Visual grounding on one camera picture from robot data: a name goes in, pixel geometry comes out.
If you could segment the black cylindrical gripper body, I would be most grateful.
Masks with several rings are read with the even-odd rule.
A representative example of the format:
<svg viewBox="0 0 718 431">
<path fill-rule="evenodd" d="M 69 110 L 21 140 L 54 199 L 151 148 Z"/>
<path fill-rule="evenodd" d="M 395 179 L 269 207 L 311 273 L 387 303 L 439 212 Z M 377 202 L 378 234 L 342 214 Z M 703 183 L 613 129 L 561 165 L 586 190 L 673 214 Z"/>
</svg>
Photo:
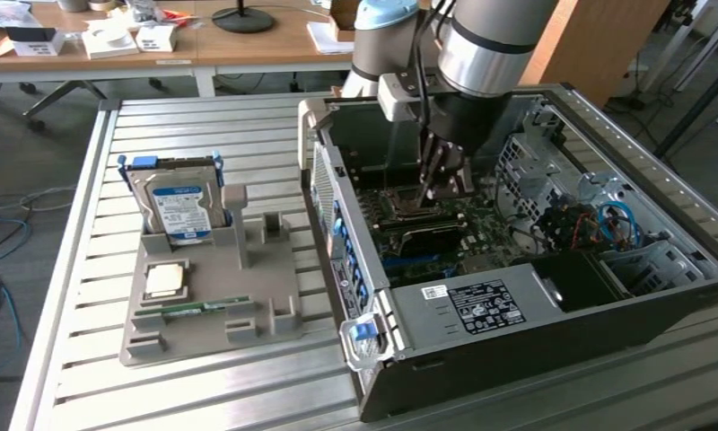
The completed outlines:
<svg viewBox="0 0 718 431">
<path fill-rule="evenodd" d="M 510 92 L 489 98 L 461 92 L 437 94 L 429 123 L 434 141 L 451 143 L 462 148 L 465 154 L 474 154 L 489 140 L 510 99 Z"/>
</svg>

